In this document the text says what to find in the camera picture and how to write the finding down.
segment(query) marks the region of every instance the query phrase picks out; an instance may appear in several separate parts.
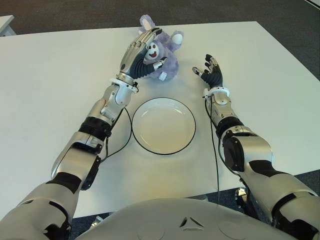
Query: wire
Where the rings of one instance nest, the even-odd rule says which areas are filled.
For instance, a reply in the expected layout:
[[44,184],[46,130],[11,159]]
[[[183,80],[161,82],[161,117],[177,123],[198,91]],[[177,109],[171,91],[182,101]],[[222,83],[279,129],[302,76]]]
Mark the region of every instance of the wire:
[[208,117],[209,117],[210,120],[211,120],[211,123],[212,123],[213,126],[217,129],[217,125],[216,125],[215,122],[212,120],[212,118],[211,118],[212,115],[209,114],[209,111],[208,111],[208,109],[207,109],[207,99],[204,100],[204,107],[205,107],[206,114],[208,115]]
[[[101,159],[100,163],[104,162],[107,158],[111,157],[112,155],[115,155],[116,153],[118,153],[118,152],[120,152],[122,149],[124,149],[124,148],[128,145],[128,143],[129,143],[129,141],[130,141],[130,139],[131,139],[131,136],[132,136],[132,120],[131,120],[131,117],[130,117],[130,114],[129,114],[128,110],[127,110],[125,107],[124,107],[123,109],[126,111],[126,114],[127,114],[128,117],[129,117],[129,121],[130,121],[130,136],[129,136],[128,140],[126,141],[126,143],[123,145],[123,147],[121,147],[119,150],[115,151],[114,153],[112,153],[112,154],[110,154],[110,155],[109,155],[109,150],[108,150],[109,138],[107,138],[107,139],[105,140],[105,157],[104,157],[103,159]],[[111,129],[113,129],[114,126],[116,125],[118,119],[119,119],[120,116],[121,116],[121,113],[122,113],[123,109],[121,110],[121,112],[120,112],[119,116],[117,117],[117,119],[114,121]]]
[[[212,140],[212,145],[213,145],[213,150],[214,150],[214,158],[215,158],[215,166],[216,166],[216,182],[217,182],[217,188],[218,188],[218,205],[220,204],[220,185],[219,185],[219,170],[218,170],[218,159],[217,159],[217,152],[216,152],[216,146],[215,146],[215,141],[214,141],[214,132],[212,129],[212,100],[210,101],[210,128],[211,128],[211,140]],[[205,104],[205,109],[207,109],[207,100],[204,102]]]
[[234,175],[238,176],[239,178],[241,178],[241,176],[234,172],[227,164],[226,162],[224,161],[224,158],[222,157],[222,154],[221,154],[221,151],[220,151],[220,144],[221,144],[221,138],[219,137],[219,140],[218,140],[218,152],[219,152],[219,156],[220,156],[220,159],[221,161],[223,162],[223,164],[225,165],[225,167]]

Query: floor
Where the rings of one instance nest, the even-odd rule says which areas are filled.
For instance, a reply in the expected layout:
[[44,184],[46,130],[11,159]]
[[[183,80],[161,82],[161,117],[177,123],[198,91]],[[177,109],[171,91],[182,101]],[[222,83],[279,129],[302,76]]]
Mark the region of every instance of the floor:
[[[257,21],[320,80],[320,11],[304,0],[2,0],[0,16],[14,15],[20,34],[136,27],[149,14],[160,25]],[[297,176],[320,195],[320,170]],[[220,204],[241,211],[235,190],[222,191]],[[208,194],[217,202],[217,193]],[[258,209],[259,217],[268,222]],[[100,214],[103,218],[108,213]],[[75,218],[70,239],[96,216]]]

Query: robotic hand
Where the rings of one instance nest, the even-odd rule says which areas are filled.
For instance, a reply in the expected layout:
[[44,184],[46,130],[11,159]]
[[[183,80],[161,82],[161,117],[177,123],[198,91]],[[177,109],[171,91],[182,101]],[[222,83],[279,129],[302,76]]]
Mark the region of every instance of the robotic hand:
[[272,221],[272,225],[299,240],[315,240],[320,231],[320,198],[294,176],[273,168],[270,145],[236,116],[231,108],[229,90],[223,87],[218,62],[206,55],[210,71],[193,67],[193,72],[209,84],[204,90],[206,109],[222,142],[226,167],[244,185]]
[[130,83],[133,79],[144,77],[164,65],[167,57],[154,63],[144,64],[150,44],[161,32],[162,30],[158,27],[145,31],[129,45],[120,64],[118,79]]

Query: purple plush toy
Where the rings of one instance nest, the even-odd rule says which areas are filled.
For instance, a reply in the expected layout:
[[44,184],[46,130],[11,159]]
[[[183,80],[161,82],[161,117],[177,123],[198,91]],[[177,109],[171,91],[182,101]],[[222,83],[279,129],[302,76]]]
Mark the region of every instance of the purple plush toy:
[[[156,27],[149,15],[143,15],[140,18],[140,24],[142,27],[138,30],[139,34]],[[151,43],[144,58],[145,64],[167,57],[163,67],[149,75],[151,78],[164,81],[172,79],[177,74],[179,65],[173,52],[181,47],[183,39],[184,33],[181,31],[175,31],[171,36],[162,31]]]

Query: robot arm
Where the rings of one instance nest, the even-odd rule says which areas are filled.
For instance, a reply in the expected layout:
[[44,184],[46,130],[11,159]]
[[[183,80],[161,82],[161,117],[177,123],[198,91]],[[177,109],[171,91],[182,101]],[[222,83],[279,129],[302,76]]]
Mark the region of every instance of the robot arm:
[[272,221],[274,227],[300,240],[312,240],[320,231],[320,197],[294,176],[273,168],[270,145],[246,127],[231,108],[218,62],[206,55],[208,70],[192,70],[209,84],[206,108],[222,142],[225,164],[241,181]]
[[134,79],[161,68],[165,59],[143,63],[150,43],[161,33],[154,28],[141,34],[126,50],[120,72],[98,100],[79,130],[56,159],[51,180],[36,187],[0,221],[0,240],[68,239],[80,190],[92,185],[98,172],[104,140],[122,109],[136,93]]

